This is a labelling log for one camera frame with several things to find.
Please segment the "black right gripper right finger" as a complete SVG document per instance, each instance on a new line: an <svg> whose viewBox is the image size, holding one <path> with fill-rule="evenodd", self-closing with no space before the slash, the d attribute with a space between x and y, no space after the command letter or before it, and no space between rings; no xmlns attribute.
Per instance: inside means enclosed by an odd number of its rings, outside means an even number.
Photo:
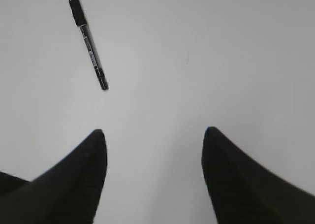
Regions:
<svg viewBox="0 0 315 224"><path fill-rule="evenodd" d="M313 224L315 197L260 165L208 127L202 172L220 224Z"/></svg>

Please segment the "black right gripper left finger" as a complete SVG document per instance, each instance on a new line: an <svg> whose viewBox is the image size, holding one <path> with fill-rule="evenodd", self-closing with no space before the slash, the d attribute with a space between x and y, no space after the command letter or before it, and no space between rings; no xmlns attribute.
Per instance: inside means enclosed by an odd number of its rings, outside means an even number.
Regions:
<svg viewBox="0 0 315 224"><path fill-rule="evenodd" d="M102 130L32 181L1 172L2 224L92 224L107 170Z"/></svg>

